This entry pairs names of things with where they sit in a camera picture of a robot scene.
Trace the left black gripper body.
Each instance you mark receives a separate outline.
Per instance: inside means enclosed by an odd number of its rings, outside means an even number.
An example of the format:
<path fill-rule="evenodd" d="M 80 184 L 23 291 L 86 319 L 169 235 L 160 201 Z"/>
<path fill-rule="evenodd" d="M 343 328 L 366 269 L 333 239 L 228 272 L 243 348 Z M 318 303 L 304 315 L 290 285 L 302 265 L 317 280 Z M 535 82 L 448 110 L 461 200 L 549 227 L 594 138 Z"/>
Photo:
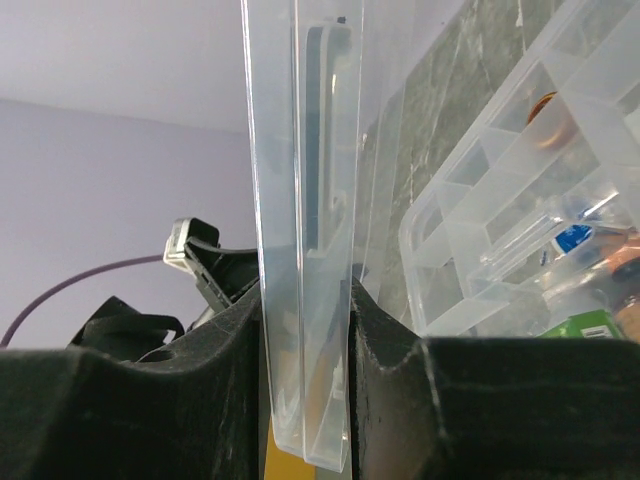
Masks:
<path fill-rule="evenodd" d="M 70 341 L 119 361 L 154 360 L 154 351 L 211 320 L 235 304 L 259 280 L 255 249 L 227 250 L 191 237 L 186 252 L 190 274 L 207 308 L 189 327 L 172 316 L 141 313 L 116 296 L 109 297 Z"/>

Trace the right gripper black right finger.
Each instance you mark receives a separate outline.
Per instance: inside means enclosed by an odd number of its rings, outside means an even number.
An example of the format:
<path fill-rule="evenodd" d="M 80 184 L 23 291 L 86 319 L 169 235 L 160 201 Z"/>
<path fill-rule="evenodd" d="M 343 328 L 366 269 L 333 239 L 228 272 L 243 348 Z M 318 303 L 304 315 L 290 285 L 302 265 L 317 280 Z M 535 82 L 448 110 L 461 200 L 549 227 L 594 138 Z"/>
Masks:
<path fill-rule="evenodd" d="M 356 479 L 635 479 L 639 347 L 422 338 L 351 288 Z"/>

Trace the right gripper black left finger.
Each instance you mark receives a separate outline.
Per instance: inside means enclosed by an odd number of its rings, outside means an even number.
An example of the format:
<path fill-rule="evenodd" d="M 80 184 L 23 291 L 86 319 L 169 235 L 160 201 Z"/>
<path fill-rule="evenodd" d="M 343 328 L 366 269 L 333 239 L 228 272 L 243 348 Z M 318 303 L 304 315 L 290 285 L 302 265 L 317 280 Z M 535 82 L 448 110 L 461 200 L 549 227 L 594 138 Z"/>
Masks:
<path fill-rule="evenodd" d="M 257 479 L 261 298 L 139 362 L 82 347 L 1 354 L 5 479 Z"/>

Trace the green battery pack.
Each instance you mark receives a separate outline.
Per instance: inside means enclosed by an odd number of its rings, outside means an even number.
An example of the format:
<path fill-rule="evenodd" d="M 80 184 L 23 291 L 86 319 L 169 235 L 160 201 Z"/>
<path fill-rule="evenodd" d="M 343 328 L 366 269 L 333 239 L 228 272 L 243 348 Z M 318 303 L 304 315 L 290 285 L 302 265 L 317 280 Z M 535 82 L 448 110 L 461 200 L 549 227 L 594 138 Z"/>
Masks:
<path fill-rule="evenodd" d="M 568 317 L 541 338 L 622 339 L 623 334 L 605 310 L 593 310 Z"/>

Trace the clear divided organizer tray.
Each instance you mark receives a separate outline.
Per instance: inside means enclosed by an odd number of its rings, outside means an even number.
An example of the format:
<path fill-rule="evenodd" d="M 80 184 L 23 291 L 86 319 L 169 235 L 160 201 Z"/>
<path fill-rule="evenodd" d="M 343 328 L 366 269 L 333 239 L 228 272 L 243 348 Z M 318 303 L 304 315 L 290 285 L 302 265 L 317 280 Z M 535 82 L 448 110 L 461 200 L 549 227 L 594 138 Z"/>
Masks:
<path fill-rule="evenodd" d="M 530 109 L 557 91 L 577 131 L 540 149 Z M 619 235 L 540 264 L 549 202 L 616 193 Z M 639 5 L 568 1 L 551 18 L 405 214 L 400 250 L 411 328 L 423 337 L 541 337 L 612 311 L 611 250 L 639 240 Z"/>

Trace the white blue medicine bottle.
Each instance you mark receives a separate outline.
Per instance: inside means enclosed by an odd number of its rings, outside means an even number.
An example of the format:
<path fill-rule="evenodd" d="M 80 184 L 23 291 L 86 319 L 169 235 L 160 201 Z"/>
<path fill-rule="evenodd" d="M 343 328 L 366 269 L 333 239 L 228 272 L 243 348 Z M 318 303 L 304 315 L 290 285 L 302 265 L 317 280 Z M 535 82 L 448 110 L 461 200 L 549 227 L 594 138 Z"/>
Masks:
<path fill-rule="evenodd" d="M 607 198 L 584 198 L 578 195 L 559 196 L 549 202 L 548 213 L 553 221 L 553 236 L 543 247 L 540 264 L 551 263 L 580 249 L 588 258 L 619 235 L 614 222 L 617 214 L 617 194 Z"/>

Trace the orange cap small bottle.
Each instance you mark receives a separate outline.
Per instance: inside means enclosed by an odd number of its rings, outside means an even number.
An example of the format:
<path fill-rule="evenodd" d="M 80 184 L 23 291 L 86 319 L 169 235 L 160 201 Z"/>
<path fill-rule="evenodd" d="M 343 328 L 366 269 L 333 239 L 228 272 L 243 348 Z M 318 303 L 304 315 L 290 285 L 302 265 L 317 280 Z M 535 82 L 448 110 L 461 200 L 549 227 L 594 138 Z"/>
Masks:
<path fill-rule="evenodd" d="M 614 287 L 612 311 L 623 335 L 639 342 L 639 240 L 628 240 L 606 257 Z"/>

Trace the clear box lid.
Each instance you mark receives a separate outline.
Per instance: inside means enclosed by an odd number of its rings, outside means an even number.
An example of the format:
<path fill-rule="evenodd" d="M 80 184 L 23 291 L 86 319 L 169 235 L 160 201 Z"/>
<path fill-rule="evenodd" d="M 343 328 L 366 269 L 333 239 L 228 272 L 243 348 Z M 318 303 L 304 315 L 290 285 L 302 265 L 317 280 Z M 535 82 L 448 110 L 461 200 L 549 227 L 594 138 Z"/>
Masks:
<path fill-rule="evenodd" d="M 459 1 L 246 1 L 256 232 L 276 446 L 340 472 L 351 287 L 380 289 L 411 70 Z"/>

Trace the small copper coin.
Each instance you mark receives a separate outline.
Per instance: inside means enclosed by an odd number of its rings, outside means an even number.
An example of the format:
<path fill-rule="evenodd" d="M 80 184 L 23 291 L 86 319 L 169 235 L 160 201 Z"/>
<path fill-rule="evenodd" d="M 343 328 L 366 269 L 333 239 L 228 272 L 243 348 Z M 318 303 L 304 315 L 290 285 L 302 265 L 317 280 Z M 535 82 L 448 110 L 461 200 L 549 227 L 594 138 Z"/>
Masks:
<path fill-rule="evenodd" d="M 534 144 L 540 149 L 560 149 L 572 140 L 577 131 L 566 105 L 561 100 L 554 100 L 556 95 L 557 91 L 546 93 L 537 100 L 527 116 L 526 126 L 529 126 L 549 103 L 557 105 L 551 114 L 544 114 L 538 131 L 533 135 Z"/>

